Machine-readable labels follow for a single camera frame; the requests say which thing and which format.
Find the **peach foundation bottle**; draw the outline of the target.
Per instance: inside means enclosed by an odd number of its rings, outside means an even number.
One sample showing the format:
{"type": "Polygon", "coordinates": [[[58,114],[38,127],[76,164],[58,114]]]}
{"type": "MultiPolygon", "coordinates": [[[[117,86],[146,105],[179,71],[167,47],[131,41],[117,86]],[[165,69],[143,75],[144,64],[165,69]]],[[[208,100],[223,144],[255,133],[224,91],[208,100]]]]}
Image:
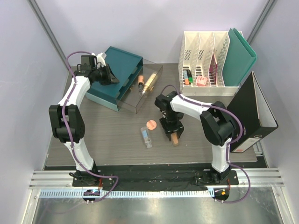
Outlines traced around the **peach foundation bottle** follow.
{"type": "Polygon", "coordinates": [[[179,145],[179,138],[177,136],[177,133],[172,133],[171,134],[171,142],[172,142],[172,145],[175,147],[175,146],[178,146],[179,145]]]}

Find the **clear blue label bottle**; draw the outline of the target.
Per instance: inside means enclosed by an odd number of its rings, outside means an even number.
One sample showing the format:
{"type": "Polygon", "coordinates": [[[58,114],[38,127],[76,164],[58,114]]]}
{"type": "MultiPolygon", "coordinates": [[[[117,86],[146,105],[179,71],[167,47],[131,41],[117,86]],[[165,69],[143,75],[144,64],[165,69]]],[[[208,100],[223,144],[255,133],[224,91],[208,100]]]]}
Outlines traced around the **clear blue label bottle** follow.
{"type": "Polygon", "coordinates": [[[152,141],[149,135],[149,130],[147,127],[142,127],[141,129],[141,135],[144,141],[144,144],[147,149],[152,148],[152,141]]]}

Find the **small beige concealer tube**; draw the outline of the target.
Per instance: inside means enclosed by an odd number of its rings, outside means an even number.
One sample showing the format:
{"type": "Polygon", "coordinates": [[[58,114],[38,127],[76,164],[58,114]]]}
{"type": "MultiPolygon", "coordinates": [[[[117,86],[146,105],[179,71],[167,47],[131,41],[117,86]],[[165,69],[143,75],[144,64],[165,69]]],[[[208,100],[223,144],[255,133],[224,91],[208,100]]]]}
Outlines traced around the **small beige concealer tube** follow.
{"type": "Polygon", "coordinates": [[[143,85],[144,85],[144,76],[139,75],[138,76],[138,91],[141,93],[143,90],[143,85]]]}

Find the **cream gold pump bottle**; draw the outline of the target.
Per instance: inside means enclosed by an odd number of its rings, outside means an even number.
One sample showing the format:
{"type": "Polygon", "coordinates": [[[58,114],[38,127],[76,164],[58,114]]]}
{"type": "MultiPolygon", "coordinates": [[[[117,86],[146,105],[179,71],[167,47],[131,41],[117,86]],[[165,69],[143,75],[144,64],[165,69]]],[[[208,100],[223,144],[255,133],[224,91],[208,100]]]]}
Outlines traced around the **cream gold pump bottle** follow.
{"type": "Polygon", "coordinates": [[[147,89],[150,87],[150,85],[154,82],[155,78],[156,78],[157,74],[156,73],[152,73],[151,76],[149,77],[149,79],[146,81],[146,83],[143,85],[143,90],[141,92],[141,95],[143,96],[147,89]]]}

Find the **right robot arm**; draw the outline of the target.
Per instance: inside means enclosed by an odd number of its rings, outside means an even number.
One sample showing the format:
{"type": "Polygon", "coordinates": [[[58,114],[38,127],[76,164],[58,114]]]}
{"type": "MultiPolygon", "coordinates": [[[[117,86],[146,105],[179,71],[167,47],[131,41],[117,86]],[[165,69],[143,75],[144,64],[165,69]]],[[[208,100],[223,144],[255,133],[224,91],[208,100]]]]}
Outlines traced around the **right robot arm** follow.
{"type": "Polygon", "coordinates": [[[211,179],[216,184],[224,183],[231,170],[229,145],[236,130],[236,117],[226,110],[220,101],[203,103],[173,91],[167,96],[160,94],[155,106],[164,114],[159,122],[172,143],[178,143],[184,126],[181,119],[188,115],[201,122],[204,136],[212,145],[211,179]]]}

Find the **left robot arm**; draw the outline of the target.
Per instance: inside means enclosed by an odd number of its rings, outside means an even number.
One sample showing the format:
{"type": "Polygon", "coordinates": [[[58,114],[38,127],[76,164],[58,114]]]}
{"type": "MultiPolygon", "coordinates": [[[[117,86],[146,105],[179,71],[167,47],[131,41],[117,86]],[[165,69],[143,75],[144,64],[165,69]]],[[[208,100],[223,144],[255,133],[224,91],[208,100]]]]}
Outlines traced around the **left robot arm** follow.
{"type": "Polygon", "coordinates": [[[59,103],[49,107],[53,136],[68,148],[75,161],[76,172],[72,175],[73,178],[84,180],[89,186],[95,186],[101,176],[85,144],[85,124],[79,108],[93,83],[119,83],[105,58],[105,53],[96,55],[82,51],[81,62],[76,70],[72,70],[70,64],[66,63],[72,75],[70,87],[59,103]]]}

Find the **round pink compact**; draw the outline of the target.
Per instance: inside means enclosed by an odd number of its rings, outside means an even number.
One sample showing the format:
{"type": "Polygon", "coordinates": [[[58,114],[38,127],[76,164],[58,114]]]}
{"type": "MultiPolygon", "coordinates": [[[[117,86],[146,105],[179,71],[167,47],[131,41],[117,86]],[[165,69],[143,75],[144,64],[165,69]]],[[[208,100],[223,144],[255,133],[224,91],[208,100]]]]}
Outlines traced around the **round pink compact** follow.
{"type": "Polygon", "coordinates": [[[156,123],[156,121],[154,121],[154,120],[149,120],[149,121],[147,121],[147,123],[146,123],[146,127],[147,127],[149,130],[155,130],[156,127],[157,127],[157,123],[156,123]]]}

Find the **teal drawer organizer box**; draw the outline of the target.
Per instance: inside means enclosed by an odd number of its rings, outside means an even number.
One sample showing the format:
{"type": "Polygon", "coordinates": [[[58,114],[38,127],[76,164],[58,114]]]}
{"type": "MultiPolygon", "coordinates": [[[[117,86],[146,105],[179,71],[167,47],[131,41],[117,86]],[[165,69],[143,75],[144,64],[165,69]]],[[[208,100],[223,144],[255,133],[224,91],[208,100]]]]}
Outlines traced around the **teal drawer organizer box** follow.
{"type": "Polygon", "coordinates": [[[97,104],[118,112],[121,109],[120,101],[143,67],[143,57],[112,46],[105,51],[105,54],[105,62],[119,82],[110,85],[95,82],[85,96],[97,104]]]}

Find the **clear smoky open drawer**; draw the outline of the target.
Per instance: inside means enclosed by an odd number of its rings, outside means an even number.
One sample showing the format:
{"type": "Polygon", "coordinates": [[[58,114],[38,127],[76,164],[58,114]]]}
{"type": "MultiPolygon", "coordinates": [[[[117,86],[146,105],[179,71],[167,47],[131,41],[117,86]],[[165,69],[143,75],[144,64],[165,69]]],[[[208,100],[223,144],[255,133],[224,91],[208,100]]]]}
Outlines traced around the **clear smoky open drawer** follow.
{"type": "Polygon", "coordinates": [[[163,72],[163,65],[146,59],[142,60],[142,67],[133,80],[122,99],[116,100],[120,109],[138,113],[143,103],[153,92],[163,72]]]}

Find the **highlighter markers pack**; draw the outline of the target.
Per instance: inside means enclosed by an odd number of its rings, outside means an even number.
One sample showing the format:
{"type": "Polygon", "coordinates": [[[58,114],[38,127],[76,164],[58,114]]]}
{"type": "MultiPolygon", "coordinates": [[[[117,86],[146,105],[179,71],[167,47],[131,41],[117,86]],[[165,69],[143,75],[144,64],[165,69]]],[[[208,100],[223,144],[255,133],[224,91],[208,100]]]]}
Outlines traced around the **highlighter markers pack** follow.
{"type": "Polygon", "coordinates": [[[183,70],[183,78],[185,85],[191,85],[193,83],[192,73],[190,70],[183,70]]]}

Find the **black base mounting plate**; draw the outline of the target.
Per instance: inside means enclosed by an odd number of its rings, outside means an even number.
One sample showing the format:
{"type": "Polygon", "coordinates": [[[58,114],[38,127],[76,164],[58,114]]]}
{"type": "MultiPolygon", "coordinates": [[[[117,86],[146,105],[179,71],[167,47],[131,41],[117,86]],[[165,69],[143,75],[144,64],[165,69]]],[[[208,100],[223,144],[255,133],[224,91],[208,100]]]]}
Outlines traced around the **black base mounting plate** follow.
{"type": "Polygon", "coordinates": [[[199,190],[204,186],[238,185],[236,171],[218,175],[204,164],[94,166],[90,173],[75,171],[74,187],[114,187],[119,191],[199,190]]]}

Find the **magenta booklet in rack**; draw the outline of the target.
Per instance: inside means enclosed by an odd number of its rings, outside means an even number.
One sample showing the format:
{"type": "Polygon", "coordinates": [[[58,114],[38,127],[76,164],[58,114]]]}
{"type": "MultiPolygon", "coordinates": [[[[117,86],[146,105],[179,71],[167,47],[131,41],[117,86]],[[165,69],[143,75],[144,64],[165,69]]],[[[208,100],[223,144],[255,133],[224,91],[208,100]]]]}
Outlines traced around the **magenta booklet in rack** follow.
{"type": "Polygon", "coordinates": [[[215,53],[212,54],[212,59],[209,67],[209,80],[211,86],[216,86],[217,82],[217,59],[215,53]]]}

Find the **white file organizer rack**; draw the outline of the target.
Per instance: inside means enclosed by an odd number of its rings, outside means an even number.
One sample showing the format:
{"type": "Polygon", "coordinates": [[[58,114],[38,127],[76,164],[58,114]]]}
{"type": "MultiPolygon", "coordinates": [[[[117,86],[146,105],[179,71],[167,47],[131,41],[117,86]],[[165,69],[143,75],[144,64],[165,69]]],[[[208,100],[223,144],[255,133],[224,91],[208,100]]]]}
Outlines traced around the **white file organizer rack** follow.
{"type": "Polygon", "coordinates": [[[228,31],[184,31],[178,62],[180,91],[186,96],[233,96],[237,86],[225,86],[222,71],[228,53],[228,31]],[[212,54],[217,59],[216,86],[210,85],[209,67],[212,54]],[[185,85],[183,70],[190,70],[193,83],[185,85]],[[206,86],[197,86],[197,76],[208,78],[206,86]]]}

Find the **black lever arch binder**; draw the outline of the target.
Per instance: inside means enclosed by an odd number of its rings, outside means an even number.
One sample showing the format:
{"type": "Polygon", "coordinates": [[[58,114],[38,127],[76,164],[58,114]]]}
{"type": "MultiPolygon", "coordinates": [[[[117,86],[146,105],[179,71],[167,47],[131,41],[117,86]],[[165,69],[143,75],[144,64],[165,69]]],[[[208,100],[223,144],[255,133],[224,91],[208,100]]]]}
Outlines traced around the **black lever arch binder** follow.
{"type": "Polygon", "coordinates": [[[241,122],[242,137],[231,144],[230,152],[243,153],[278,128],[278,123],[254,72],[247,77],[228,105],[241,122]]]}

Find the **green plastic folder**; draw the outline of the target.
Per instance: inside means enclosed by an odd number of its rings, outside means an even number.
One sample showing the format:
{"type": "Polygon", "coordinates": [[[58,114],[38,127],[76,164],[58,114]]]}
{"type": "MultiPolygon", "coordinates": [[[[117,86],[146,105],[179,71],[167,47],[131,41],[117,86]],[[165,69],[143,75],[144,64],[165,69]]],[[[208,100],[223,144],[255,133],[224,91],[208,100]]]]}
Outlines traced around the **green plastic folder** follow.
{"type": "Polygon", "coordinates": [[[256,62],[257,55],[242,34],[231,28],[228,53],[222,75],[225,86],[238,86],[256,62]]]}

